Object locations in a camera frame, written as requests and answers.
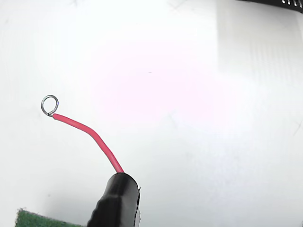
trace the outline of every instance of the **red wire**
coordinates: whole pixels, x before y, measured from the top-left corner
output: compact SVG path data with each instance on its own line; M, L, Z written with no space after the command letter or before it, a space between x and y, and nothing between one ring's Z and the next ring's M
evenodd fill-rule
M90 135L97 142L97 144L99 145L101 150L103 150L104 154L107 156L107 158L109 159L109 161L111 162L111 164L113 165L113 167L115 168L117 173L124 173L122 167L118 163L114 154L111 152L111 150L108 148L108 146L104 143L104 141L101 139L101 137L94 130L92 130L91 128L87 127L84 124L81 124L68 117L64 117L64 116L56 114L56 113L53 114L53 118L55 120L69 124L77 129L80 129L80 130L86 132L88 135Z

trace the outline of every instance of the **black object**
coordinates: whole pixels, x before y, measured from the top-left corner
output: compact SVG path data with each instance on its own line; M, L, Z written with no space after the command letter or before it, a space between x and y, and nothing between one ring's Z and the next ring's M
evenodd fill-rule
M113 175L97 203L87 227L134 227L139 212L140 192L128 174Z
M278 6L303 13L303 0L248 0L267 5Z

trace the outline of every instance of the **green fabric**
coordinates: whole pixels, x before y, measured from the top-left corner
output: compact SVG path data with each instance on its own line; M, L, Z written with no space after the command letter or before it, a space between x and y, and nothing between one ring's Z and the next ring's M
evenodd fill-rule
M16 227L81 227L64 221L46 218L25 210L19 210Z

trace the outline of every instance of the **exposed wire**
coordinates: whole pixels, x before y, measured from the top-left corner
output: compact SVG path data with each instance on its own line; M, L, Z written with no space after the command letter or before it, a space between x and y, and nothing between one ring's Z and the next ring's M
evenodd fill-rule
M46 99L48 98L54 98L56 100L56 107L54 110L52 110L51 112L46 112L44 109L44 102ZM63 123L66 123L70 126L73 126L77 129L80 129L84 132L86 132L88 135L90 135L95 141L96 143L99 145L99 147L101 148L101 150L104 152L104 154L107 156L107 158L109 159L109 161L111 162L111 164L113 165L114 169L117 171L117 173L124 173L122 167L120 166L119 162L117 161L116 157L114 156L114 154L111 152L111 150L108 148L108 146L105 144L105 142L101 139L101 137L94 131L92 130L90 127L81 124L77 121L74 121L68 117L59 115L54 113L59 105L59 101L55 96L46 96L41 103L41 109L43 111L43 113L45 113L47 116L53 117L55 120L61 121Z

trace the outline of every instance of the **metal wire loop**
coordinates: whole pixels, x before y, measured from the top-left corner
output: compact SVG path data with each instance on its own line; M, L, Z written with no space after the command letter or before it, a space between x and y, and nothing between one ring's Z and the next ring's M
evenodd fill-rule
M48 99L48 98L53 98L55 101L56 101L56 106L55 108L51 111L51 112L47 112L45 109L44 109L44 102ZM44 99L42 99L42 102L41 102L41 109L43 111L43 113L49 117L52 117L53 116L53 113L56 112L56 110L58 109L58 105L59 105L59 100L56 98L56 96L53 96L53 95L49 95L49 96L45 96Z

